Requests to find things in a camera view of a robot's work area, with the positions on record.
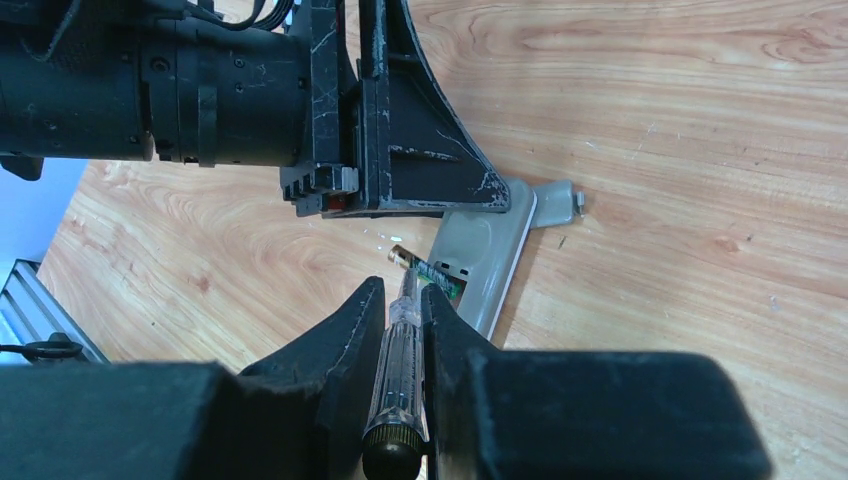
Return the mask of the grey remote control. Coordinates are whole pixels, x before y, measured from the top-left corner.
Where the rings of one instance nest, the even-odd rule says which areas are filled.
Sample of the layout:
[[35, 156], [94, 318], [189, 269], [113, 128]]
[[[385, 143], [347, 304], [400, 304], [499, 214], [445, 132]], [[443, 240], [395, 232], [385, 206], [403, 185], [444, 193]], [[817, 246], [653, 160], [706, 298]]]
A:
[[428, 257], [439, 270], [465, 282], [455, 310], [488, 340], [493, 337], [538, 203], [525, 181], [508, 178], [506, 184], [510, 210], [445, 214]]

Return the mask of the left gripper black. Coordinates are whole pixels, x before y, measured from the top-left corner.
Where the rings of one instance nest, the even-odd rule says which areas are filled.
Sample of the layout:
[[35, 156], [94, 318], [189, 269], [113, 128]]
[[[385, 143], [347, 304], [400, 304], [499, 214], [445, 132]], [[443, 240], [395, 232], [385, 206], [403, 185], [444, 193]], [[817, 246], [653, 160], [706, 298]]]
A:
[[[509, 188], [440, 88], [407, 2], [362, 1], [359, 14], [358, 215], [507, 211]], [[306, 114], [297, 163], [280, 170], [280, 186], [299, 217], [330, 217], [359, 190], [344, 3], [301, 2], [288, 33], [306, 47]]]

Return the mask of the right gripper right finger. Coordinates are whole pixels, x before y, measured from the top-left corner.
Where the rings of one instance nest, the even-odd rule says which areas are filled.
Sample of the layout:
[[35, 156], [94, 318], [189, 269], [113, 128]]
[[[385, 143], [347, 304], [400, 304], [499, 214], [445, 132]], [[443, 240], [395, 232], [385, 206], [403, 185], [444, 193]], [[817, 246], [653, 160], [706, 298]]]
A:
[[433, 479], [768, 479], [773, 465], [712, 358], [501, 350], [423, 291]]

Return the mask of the grey battery cover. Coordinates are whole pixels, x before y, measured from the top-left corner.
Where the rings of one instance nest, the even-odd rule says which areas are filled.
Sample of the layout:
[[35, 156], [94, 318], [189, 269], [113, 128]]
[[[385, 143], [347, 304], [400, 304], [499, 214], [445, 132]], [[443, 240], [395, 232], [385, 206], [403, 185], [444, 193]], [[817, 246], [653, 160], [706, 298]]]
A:
[[533, 188], [536, 195], [530, 228], [570, 225], [585, 215], [586, 194], [578, 191], [571, 180], [560, 180]]

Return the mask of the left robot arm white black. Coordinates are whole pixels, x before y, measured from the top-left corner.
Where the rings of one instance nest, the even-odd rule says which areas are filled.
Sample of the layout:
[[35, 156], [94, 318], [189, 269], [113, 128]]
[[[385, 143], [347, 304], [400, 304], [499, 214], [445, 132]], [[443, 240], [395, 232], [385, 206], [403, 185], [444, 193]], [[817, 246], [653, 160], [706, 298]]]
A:
[[1, 165], [271, 166], [299, 216], [503, 213], [503, 177], [442, 92], [404, 1], [5, 1]]

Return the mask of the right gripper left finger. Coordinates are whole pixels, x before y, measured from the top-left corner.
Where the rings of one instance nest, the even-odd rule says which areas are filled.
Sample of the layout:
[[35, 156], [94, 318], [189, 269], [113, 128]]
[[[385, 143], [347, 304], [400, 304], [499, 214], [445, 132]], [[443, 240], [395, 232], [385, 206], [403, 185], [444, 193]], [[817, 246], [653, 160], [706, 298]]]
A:
[[1, 369], [5, 479], [360, 479], [384, 322], [369, 277], [330, 316], [239, 373], [103, 363], [50, 332]]

